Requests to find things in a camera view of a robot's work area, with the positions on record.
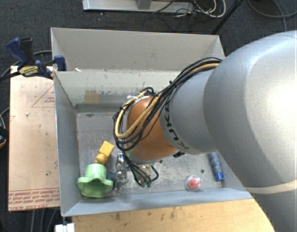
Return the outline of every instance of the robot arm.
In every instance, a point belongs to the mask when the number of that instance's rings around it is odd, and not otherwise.
[[[297,230],[297,31],[255,41],[223,61],[203,59],[163,92],[143,90],[115,122],[116,144],[135,166],[177,150],[219,151],[276,231]],[[147,176],[135,172],[135,179]]]

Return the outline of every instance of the gray bin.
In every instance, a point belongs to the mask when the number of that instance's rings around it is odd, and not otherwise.
[[[103,141],[112,144],[113,115],[143,87],[161,90],[186,66],[204,57],[223,59],[218,36],[88,29],[51,29],[53,56],[66,72],[54,78],[61,214],[64,217],[252,198],[221,158],[225,181],[216,182],[207,155],[165,158],[151,188],[129,182],[100,199],[80,194],[77,179],[94,163]],[[107,162],[115,172],[117,148]],[[185,189],[197,174],[202,190]]]

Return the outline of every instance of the gray metal stand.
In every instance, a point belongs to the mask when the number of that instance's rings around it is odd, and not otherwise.
[[[166,7],[172,0],[83,0],[84,11],[136,11],[156,12]],[[163,13],[175,13],[178,10],[192,10],[188,2],[173,2]]]

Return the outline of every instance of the yellow block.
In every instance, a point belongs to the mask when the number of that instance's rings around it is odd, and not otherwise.
[[[102,165],[105,165],[108,158],[110,157],[111,155],[111,152],[113,151],[114,149],[114,145],[107,142],[107,141],[104,141],[100,150],[99,150],[99,153],[96,157],[96,160],[95,160],[95,163],[99,163],[99,164],[102,164]]]

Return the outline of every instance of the cardboard sheet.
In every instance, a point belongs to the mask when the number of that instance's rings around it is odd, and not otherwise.
[[[60,205],[52,80],[17,76],[10,90],[8,210]]]

